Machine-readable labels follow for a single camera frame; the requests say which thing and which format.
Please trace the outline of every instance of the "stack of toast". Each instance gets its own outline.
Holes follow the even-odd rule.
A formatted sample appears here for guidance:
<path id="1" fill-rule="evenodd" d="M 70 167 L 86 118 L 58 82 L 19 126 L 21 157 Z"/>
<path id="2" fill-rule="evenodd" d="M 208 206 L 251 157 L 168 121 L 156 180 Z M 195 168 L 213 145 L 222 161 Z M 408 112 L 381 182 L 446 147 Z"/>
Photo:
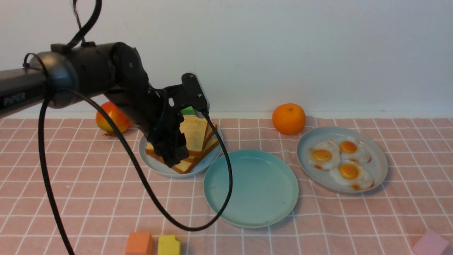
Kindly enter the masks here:
<path id="1" fill-rule="evenodd" d="M 219 144 L 219 141 L 214 137 L 214 131 L 207 123 L 207 120 L 197 116 L 184 115 L 184 121 L 181 123 L 179 130 L 186 137 L 189 157 L 172 167 L 172 169 L 180 174 L 186 174 L 201 162 Z M 161 157 L 155 154 L 151 143 L 146 145 L 146 154 L 161 163 L 164 162 Z"/>

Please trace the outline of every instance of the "orange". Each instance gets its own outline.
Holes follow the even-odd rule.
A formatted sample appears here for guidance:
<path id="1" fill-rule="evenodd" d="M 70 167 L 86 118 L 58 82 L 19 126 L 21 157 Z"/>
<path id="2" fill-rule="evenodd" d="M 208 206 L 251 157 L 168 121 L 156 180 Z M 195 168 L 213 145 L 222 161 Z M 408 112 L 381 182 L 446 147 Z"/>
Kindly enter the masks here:
<path id="1" fill-rule="evenodd" d="M 302 131 L 305 119 L 302 107 L 294 103 L 282 104 L 272 114 L 275 129 L 284 135 L 295 135 Z"/>
<path id="2" fill-rule="evenodd" d="M 115 123 L 121 133 L 124 133 L 129 128 L 130 120 L 111 101 L 101 105 L 101 108 L 113 120 L 113 123 Z M 96 112 L 96 124 L 100 129 L 107 132 L 104 134 L 105 136 L 115 136 L 113 128 L 111 128 L 100 112 Z"/>

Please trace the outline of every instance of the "empty plate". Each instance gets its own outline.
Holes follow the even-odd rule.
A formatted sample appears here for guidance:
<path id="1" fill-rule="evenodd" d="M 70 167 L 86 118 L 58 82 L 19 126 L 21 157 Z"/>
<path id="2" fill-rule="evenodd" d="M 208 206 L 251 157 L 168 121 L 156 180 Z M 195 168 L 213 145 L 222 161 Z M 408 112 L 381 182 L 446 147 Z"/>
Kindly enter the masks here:
<path id="1" fill-rule="evenodd" d="M 228 153 L 233 172 L 231 199 L 222 213 L 226 221 L 245 228 L 272 225 L 291 213 L 299 186 L 291 168 L 280 158 L 259 150 Z M 203 190 L 209 206 L 217 213 L 229 189 L 225 156 L 206 171 Z"/>
<path id="2" fill-rule="evenodd" d="M 374 186 L 365 190 L 355 191 L 349 187 L 337 184 L 329 175 L 328 170 L 319 170 L 308 164 L 308 150 L 319 142 L 333 140 L 339 137 L 351 137 L 362 142 L 371 154 L 369 163 L 361 164 L 374 181 Z M 358 194 L 379 186 L 387 176 L 387 158 L 382 149 L 368 136 L 344 127 L 319 127 L 306 132 L 297 144 L 297 158 L 307 175 L 322 187 L 343 194 Z"/>

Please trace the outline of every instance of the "pink checkered tablecloth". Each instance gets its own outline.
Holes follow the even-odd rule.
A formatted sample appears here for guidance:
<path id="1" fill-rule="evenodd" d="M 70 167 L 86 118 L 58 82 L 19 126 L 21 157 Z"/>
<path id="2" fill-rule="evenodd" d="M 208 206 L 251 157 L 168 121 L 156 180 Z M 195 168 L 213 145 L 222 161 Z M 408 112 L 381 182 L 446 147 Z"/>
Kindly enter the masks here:
<path id="1" fill-rule="evenodd" d="M 122 255 L 134 231 L 150 232 L 156 239 L 177 235 L 183 255 L 405 255 L 428 228 L 453 242 L 451 119 L 308 117 L 303 132 L 321 126 L 352 128 L 385 152 L 387 179 L 360 196 L 338 195 L 309 180 L 295 153 L 303 132 L 280 135 L 268 119 L 215 121 L 228 150 L 261 149 L 293 169 L 300 194 L 292 214 L 257 230 L 219 220 L 205 231 L 182 231 L 145 194 L 117 139 L 102 136 L 91 119 L 48 119 L 50 177 L 76 254 Z M 137 152 L 139 132 L 131 129 L 125 137 Z M 37 121 L 0 120 L 0 152 L 0 255 L 66 254 L 45 195 Z M 199 226 L 212 218 L 203 196 L 203 174 L 171 180 L 137 157 L 159 200 L 177 220 Z M 451 245 L 446 254 L 453 254 Z"/>

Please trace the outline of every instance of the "pink sponge cube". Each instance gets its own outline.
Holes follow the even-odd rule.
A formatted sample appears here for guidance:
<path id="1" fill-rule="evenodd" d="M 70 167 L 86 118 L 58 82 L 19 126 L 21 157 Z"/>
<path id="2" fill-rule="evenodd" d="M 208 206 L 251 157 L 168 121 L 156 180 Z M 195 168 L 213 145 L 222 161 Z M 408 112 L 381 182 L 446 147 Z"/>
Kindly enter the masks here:
<path id="1" fill-rule="evenodd" d="M 420 240 L 412 247 L 417 255 L 441 255 L 449 242 L 436 232 L 428 229 Z"/>

